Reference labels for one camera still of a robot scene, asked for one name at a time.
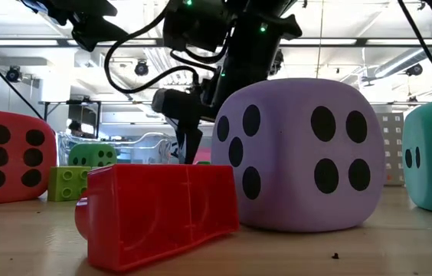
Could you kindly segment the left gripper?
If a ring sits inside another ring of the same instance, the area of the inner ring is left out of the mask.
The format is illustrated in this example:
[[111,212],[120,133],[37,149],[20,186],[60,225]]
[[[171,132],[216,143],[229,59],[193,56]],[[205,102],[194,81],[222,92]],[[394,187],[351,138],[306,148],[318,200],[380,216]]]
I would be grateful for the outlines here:
[[58,25],[73,20],[72,38],[85,51],[93,51],[100,42],[117,41],[128,35],[122,28],[102,18],[117,15],[108,0],[20,0],[34,13],[44,13]]

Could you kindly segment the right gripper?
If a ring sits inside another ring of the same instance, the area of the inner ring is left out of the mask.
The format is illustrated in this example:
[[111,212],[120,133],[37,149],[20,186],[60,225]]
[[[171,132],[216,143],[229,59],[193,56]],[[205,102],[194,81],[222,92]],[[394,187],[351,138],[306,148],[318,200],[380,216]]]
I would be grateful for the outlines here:
[[[216,71],[205,83],[197,72],[192,75],[191,96],[189,97],[188,122],[198,125],[200,120],[215,123],[223,103],[234,93],[239,68],[226,64]],[[198,128],[179,131],[179,162],[192,164],[201,142],[202,132]]]

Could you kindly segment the red stepped toy block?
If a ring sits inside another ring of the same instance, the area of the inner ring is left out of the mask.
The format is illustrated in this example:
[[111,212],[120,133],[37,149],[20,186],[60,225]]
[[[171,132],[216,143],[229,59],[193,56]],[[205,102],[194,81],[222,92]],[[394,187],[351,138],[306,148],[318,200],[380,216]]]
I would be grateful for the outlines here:
[[89,171],[75,208],[87,261],[129,271],[239,229],[233,169],[116,164]]

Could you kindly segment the green foam die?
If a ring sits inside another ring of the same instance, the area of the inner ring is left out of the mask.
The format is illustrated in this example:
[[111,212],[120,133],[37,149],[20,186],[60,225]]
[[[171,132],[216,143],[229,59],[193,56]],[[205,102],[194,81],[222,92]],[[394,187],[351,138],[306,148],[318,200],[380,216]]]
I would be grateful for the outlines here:
[[117,163],[116,150],[104,143],[79,143],[68,156],[69,166],[102,167]]

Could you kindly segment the red foam die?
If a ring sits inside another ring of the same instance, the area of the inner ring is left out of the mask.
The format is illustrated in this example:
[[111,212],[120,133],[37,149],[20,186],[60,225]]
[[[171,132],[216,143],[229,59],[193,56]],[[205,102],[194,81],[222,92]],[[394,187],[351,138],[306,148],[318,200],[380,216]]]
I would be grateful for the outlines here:
[[0,203],[42,195],[56,165],[55,133],[45,121],[0,111]]

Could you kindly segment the clear plastic bin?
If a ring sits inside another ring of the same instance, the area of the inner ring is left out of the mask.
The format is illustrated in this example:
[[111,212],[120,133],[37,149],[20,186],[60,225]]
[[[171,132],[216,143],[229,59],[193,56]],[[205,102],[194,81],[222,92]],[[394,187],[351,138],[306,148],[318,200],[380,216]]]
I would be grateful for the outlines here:
[[172,141],[163,133],[146,133],[135,141],[94,140],[68,133],[57,133],[56,139],[60,166],[69,166],[69,153],[79,143],[104,143],[112,146],[116,150],[117,163],[167,164],[171,159]]

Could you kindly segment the purple foam die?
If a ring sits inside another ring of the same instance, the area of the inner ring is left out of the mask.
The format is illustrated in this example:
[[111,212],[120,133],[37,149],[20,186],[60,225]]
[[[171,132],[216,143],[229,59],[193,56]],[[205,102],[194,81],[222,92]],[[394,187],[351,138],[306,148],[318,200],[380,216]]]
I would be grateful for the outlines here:
[[386,182],[371,104],[326,79],[265,80],[230,95],[214,122],[211,163],[233,169],[242,224],[282,232],[360,225]]

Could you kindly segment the person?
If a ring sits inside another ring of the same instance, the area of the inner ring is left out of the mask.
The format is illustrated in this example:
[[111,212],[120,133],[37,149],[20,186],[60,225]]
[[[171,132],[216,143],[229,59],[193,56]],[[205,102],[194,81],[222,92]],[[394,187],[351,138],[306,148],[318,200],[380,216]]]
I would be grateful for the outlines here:
[[76,120],[72,120],[70,122],[70,124],[68,125],[68,129],[70,130],[70,134],[72,136],[82,137],[84,135],[84,132],[81,129],[81,123]]

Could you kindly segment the lime green toy block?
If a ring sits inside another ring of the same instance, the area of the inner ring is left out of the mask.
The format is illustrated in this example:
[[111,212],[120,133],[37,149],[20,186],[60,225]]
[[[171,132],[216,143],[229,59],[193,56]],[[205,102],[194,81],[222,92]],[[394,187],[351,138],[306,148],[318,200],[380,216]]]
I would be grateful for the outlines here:
[[55,166],[49,175],[47,200],[63,202],[78,200],[87,190],[89,166]]

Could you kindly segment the black background table frame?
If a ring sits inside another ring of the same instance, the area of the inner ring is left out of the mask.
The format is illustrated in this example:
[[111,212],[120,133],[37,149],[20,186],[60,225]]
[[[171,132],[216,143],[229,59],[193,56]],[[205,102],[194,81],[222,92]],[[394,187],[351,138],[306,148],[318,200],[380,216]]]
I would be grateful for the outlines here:
[[87,133],[87,137],[78,137],[71,134],[69,129],[56,130],[58,150],[65,150],[75,143],[130,141],[156,132],[165,125],[165,121],[143,102],[65,100],[41,101],[40,105],[44,107],[46,122],[53,120],[56,108],[65,107],[68,114],[65,125],[69,126],[75,120]]

